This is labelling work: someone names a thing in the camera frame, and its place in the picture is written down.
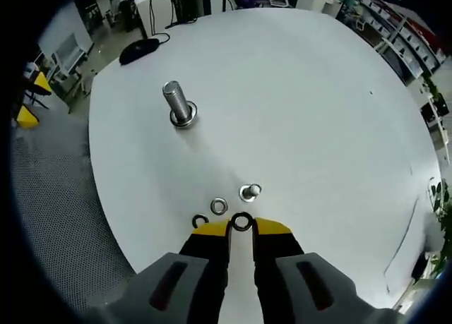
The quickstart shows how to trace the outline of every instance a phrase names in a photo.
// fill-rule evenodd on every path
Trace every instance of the green plant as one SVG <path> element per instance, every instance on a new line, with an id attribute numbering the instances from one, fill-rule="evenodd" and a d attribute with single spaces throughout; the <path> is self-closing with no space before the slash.
<path id="1" fill-rule="evenodd" d="M 431 78 L 425 73 L 422 74 L 424 78 L 424 83 L 422 86 L 430 91 L 432 94 L 432 99 L 434 102 L 442 102 L 444 100 L 443 95 L 438 91 L 438 87 L 433 83 Z"/>
<path id="2" fill-rule="evenodd" d="M 449 192 L 446 181 L 432 185 L 432 196 L 434 198 L 433 211 L 444 232 L 444 245 L 439 256 L 433 259 L 435 265 L 433 275 L 438 275 L 445 267 L 447 260 L 452 257 L 452 204 L 449 201 Z"/>

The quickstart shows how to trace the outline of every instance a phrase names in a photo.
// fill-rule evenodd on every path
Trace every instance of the bolt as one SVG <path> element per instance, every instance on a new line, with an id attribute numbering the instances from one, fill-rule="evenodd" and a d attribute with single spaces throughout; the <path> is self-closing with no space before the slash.
<path id="1" fill-rule="evenodd" d="M 262 192 L 262 188 L 258 184 L 243 185 L 240 188 L 240 198 L 245 202 L 252 202 Z"/>
<path id="2" fill-rule="evenodd" d="M 179 83 L 172 80 L 163 85 L 162 91 L 169 107 L 171 107 L 171 110 L 174 112 L 176 120 L 184 122 L 189 119 L 191 113 L 190 107 Z"/>

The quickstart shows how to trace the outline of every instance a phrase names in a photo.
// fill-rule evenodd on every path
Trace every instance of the desk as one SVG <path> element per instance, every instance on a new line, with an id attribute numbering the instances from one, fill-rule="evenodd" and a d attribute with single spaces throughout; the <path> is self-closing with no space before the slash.
<path id="1" fill-rule="evenodd" d="M 198 212 L 217 221 L 247 211 L 289 226 L 366 301 L 394 305 L 422 248 L 429 180 L 440 173 L 391 67 L 349 28 L 310 11 L 230 11 L 170 34 L 132 64 L 113 61 L 91 93 L 97 192 L 132 268 L 178 252 Z M 169 80 L 198 106 L 191 130 L 170 123 Z M 239 189 L 250 183 L 262 194 L 244 203 Z M 209 210 L 216 197 L 229 203 L 223 216 Z M 261 323 L 251 232 L 233 234 L 231 255 L 220 323 Z"/>
<path id="2" fill-rule="evenodd" d="M 138 9 L 138 14 L 140 15 L 141 22 L 145 28 L 146 35 L 148 37 L 152 36 L 150 32 L 150 0 L 135 0 L 135 5 Z M 212 14 L 222 12 L 222 0 L 210 0 L 210 6 Z M 153 0 L 153 10 L 155 16 L 155 31 L 167 32 L 165 26 L 171 23 L 171 11 L 172 5 L 170 0 Z M 226 5 L 226 11 L 231 10 L 230 5 Z M 174 22 L 177 21 L 176 14 L 174 14 Z"/>

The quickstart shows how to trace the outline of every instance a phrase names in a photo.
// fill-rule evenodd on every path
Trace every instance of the computer mouse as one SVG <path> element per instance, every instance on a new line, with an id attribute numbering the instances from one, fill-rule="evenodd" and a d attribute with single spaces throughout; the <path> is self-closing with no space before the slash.
<path id="1" fill-rule="evenodd" d="M 127 46 L 124 50 L 122 50 L 119 55 L 119 63 L 121 65 L 126 65 L 135 61 L 146 54 L 150 54 L 154 52 L 158 46 L 160 45 L 160 41 L 155 38 L 150 38 L 147 40 L 137 40 Z"/>

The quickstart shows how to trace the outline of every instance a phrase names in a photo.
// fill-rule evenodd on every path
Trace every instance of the metal pin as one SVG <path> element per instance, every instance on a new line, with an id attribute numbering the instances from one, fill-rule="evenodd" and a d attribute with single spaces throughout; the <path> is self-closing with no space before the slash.
<path id="1" fill-rule="evenodd" d="M 198 108 L 193 102 L 185 99 L 179 83 L 175 80 L 166 83 L 162 92 L 171 108 L 169 119 L 173 125 L 178 128 L 189 126 L 198 114 Z"/>
<path id="2" fill-rule="evenodd" d="M 252 202 L 262 192 L 262 188 L 258 184 L 243 185 L 240 188 L 239 195 L 244 202 Z"/>

